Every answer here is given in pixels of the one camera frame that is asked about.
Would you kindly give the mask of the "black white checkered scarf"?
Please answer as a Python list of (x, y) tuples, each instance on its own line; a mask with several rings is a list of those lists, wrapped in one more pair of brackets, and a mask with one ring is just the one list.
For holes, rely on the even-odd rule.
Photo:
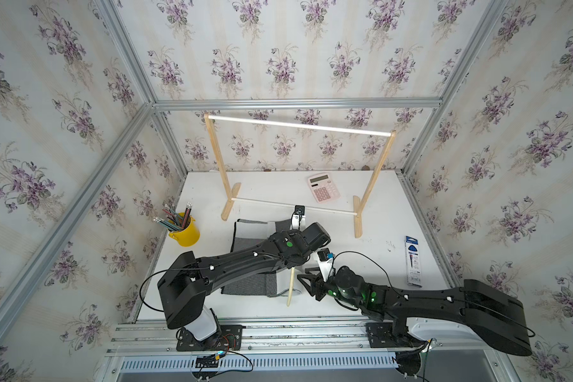
[[(231, 252), (249, 248), (266, 240), (275, 232), (291, 229), (291, 222), (250, 221), (239, 219), (235, 223)], [(288, 289), (278, 290), (275, 272), (251, 275), (221, 288), (221, 294), (236, 296), (265, 296), (268, 298), (287, 297)]]

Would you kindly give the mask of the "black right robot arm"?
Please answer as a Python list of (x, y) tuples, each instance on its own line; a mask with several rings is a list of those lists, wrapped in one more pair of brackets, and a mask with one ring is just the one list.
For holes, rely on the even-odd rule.
[(343, 266), (331, 277), (308, 269), (298, 276), (310, 296), (345, 303), (352, 310), (376, 322), (393, 322), (393, 336), (408, 336), (409, 318), (455, 322), (470, 328), (491, 348), (519, 357), (529, 357), (528, 327), (523, 304), (516, 298), (475, 279), (463, 286), (439, 291), (406, 291), (387, 285), (367, 283), (363, 277)]

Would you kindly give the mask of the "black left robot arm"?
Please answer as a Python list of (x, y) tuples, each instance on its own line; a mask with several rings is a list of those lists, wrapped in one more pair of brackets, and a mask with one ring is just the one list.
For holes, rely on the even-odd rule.
[(205, 308), (208, 295), (252, 275), (301, 266), (330, 242), (321, 224), (313, 223), (302, 231), (275, 232), (249, 248), (224, 255), (197, 258), (191, 251), (182, 253), (158, 273), (167, 328), (185, 328), (203, 342), (218, 331), (216, 316)]

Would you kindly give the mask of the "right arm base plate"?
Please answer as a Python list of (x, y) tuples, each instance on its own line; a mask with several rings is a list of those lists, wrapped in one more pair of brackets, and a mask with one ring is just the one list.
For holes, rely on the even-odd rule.
[(364, 326), (369, 346), (372, 349), (408, 348), (425, 349), (428, 341), (413, 337), (407, 332), (393, 329), (392, 322), (367, 322)]

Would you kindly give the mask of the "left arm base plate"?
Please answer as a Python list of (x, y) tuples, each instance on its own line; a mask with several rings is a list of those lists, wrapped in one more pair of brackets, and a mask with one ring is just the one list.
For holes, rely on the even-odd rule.
[(190, 331), (180, 329), (176, 334), (176, 350), (178, 352), (240, 350), (243, 330), (242, 325), (221, 325), (215, 334), (199, 341)]

